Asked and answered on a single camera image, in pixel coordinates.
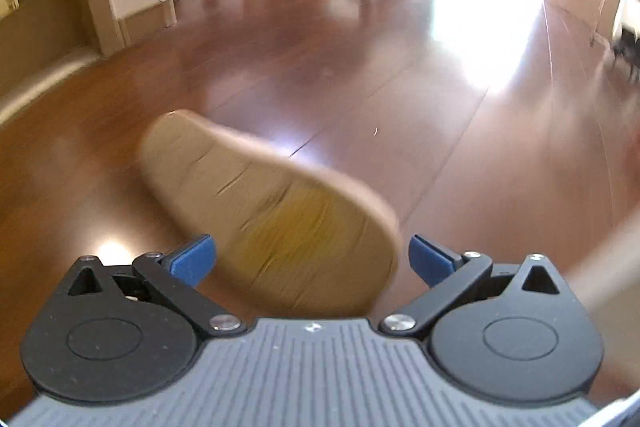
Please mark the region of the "slipper tan sole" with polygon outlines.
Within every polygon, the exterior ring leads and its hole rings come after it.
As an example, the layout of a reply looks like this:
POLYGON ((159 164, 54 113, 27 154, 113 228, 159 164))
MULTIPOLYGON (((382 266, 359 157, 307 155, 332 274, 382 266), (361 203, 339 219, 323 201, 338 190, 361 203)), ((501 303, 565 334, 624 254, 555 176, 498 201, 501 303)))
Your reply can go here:
POLYGON ((212 236, 220 277, 289 317, 352 317, 397 270, 399 220, 357 179, 180 109, 140 142, 146 184, 183 231, 212 236))

